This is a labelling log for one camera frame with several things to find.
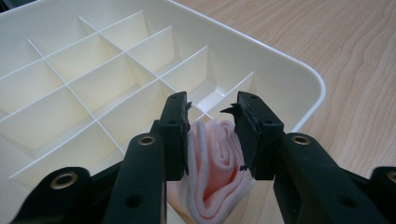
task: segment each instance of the pink cloth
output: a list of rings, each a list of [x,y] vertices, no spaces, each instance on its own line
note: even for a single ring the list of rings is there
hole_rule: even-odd
[[[221,223],[253,183],[230,121],[191,124],[188,139],[190,175],[168,182],[167,200],[197,223]]]

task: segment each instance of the wooden table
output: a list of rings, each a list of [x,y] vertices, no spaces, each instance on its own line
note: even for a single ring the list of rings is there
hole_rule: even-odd
[[[396,166],[395,0],[177,0],[309,64],[327,96],[301,133],[343,168]],[[258,183],[226,223],[282,223],[272,183]]]

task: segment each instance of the white plastic tray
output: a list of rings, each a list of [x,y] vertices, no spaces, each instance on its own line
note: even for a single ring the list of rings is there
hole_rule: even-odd
[[[42,0],[0,15],[0,222],[65,166],[92,175],[121,161],[168,95],[190,121],[238,91],[259,95],[298,130],[325,88],[307,65],[170,1]]]

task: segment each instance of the wood grain surface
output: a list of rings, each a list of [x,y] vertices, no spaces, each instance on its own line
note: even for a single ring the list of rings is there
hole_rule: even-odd
[[[396,166],[395,0],[177,0],[317,70],[327,95],[300,130],[343,168]],[[226,223],[283,223],[271,182]]]

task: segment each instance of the folded cloth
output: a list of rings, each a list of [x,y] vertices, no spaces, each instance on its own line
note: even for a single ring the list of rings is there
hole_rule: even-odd
[[[167,200],[196,223],[221,223],[252,186],[233,124],[195,121],[188,135],[190,175],[167,183]]]

